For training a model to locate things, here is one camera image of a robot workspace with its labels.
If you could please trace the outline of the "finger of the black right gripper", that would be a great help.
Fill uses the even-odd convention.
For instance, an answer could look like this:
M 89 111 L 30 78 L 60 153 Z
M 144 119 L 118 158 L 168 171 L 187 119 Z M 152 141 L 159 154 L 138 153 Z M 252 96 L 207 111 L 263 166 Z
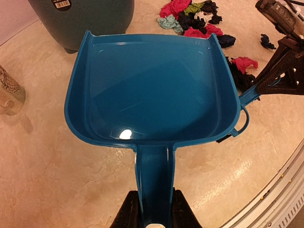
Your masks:
M 278 41 L 278 48 L 256 78 L 259 95 L 304 94 L 304 43 L 291 38 Z

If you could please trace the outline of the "green paper scrap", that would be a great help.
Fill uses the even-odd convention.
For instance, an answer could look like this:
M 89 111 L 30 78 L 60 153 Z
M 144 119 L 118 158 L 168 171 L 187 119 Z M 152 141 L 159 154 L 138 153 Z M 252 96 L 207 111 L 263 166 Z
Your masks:
M 186 16 L 190 14 L 196 14 L 201 11 L 201 8 L 204 6 L 204 2 L 199 2 L 199 3 L 191 3 L 185 10 L 184 14 Z

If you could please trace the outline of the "small black paper scrap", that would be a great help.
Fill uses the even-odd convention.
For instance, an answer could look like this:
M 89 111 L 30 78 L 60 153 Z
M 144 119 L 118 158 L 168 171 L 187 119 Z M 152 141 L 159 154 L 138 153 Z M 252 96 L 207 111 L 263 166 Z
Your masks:
M 264 47 L 266 49 L 270 49 L 270 50 L 276 49 L 275 45 L 270 42 L 268 35 L 261 34 L 260 40 L 261 40 L 260 43 L 261 43 L 262 47 Z

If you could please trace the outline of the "navy paper scrap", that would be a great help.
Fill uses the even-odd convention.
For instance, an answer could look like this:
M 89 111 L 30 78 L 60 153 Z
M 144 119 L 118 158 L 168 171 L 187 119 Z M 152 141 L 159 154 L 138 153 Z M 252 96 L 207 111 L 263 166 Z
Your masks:
M 231 35 L 222 35 L 222 36 L 217 36 L 218 42 L 222 48 L 229 48 L 233 46 L 236 42 L 236 38 Z

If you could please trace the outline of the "blue plastic dustpan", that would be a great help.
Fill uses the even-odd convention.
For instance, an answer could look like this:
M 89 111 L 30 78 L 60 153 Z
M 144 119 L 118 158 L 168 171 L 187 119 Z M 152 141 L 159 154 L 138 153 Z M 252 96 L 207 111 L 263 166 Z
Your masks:
M 135 152 L 140 227 L 172 227 L 175 150 L 237 136 L 240 99 L 215 35 L 86 31 L 65 100 L 80 140 Z

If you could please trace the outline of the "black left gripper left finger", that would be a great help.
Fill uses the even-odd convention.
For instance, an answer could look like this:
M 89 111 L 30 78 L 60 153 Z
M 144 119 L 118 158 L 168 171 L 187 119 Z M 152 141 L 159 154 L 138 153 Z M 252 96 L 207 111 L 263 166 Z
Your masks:
M 129 191 L 110 228 L 138 228 L 139 214 L 138 191 Z

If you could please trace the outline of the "teal plastic waste bin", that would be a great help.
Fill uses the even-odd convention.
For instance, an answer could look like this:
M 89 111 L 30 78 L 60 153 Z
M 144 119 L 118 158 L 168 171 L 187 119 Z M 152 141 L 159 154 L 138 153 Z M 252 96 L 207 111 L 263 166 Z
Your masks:
M 52 38 L 68 53 L 79 50 L 86 31 L 95 36 L 123 34 L 134 12 L 134 0 L 30 0 Z

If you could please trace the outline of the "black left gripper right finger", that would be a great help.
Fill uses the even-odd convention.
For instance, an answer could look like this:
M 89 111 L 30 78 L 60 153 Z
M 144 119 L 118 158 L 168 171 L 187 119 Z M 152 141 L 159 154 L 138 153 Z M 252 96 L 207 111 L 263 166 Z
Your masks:
M 202 228 L 181 190 L 173 189 L 172 195 L 172 227 Z

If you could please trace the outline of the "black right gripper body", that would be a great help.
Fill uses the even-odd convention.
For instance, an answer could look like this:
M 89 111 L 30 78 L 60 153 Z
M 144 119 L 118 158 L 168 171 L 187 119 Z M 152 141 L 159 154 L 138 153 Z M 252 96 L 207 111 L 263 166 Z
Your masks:
M 259 0 L 256 9 L 266 17 L 280 33 L 296 41 L 304 40 L 304 14 L 299 0 Z

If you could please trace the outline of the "white ceramic mug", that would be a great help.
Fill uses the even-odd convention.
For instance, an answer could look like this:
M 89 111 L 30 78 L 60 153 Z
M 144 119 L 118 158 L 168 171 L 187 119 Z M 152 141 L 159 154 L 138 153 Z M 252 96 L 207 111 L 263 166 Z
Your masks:
M 26 100 L 26 92 L 10 74 L 0 66 L 0 114 L 17 114 Z

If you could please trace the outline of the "blue hand brush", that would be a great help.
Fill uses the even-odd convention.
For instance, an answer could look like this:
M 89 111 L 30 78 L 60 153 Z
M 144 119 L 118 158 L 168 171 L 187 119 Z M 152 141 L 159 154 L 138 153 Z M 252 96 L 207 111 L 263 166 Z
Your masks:
M 252 87 L 250 87 L 248 90 L 246 90 L 240 97 L 240 107 L 241 107 L 241 111 L 244 111 L 246 114 L 246 122 L 244 124 L 244 126 L 240 129 L 240 130 L 236 130 L 235 128 L 226 136 L 216 140 L 217 143 L 221 143 L 222 141 L 226 140 L 227 138 L 233 136 L 233 137 L 237 137 L 238 135 L 240 135 L 241 133 L 243 133 L 248 125 L 249 125 L 249 121 L 250 121 L 250 115 L 249 112 L 246 109 L 246 106 L 248 104 L 250 104 L 251 102 L 257 100 L 261 94 L 258 93 L 257 91 L 257 86 L 260 84 L 259 83 L 255 83 Z

